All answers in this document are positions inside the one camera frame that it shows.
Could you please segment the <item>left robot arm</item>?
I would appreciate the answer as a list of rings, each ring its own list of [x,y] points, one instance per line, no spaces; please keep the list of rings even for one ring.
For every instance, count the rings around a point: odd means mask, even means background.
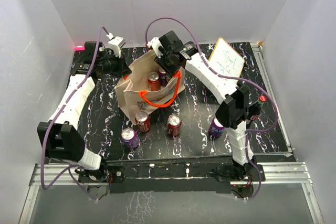
[[[124,44],[123,38],[114,37],[106,46],[102,42],[87,41],[77,48],[77,60],[57,110],[47,122],[37,126],[45,157],[76,165],[76,173],[98,182],[108,177],[108,168],[100,155],[87,149],[78,132],[78,123],[86,100],[99,79],[106,74],[121,78],[131,73],[121,52]]]

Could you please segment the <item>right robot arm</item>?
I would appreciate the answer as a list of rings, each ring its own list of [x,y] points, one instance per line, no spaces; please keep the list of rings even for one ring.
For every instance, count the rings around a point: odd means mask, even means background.
[[[232,148],[232,164],[223,170],[216,169],[217,178],[247,180],[256,166],[254,154],[247,139],[248,93],[245,85],[237,86],[215,74],[210,62],[202,56],[197,45],[182,43],[174,31],[147,42],[147,47],[156,53],[155,62],[168,76],[179,68],[193,74],[207,87],[220,104],[215,118],[226,130]]]

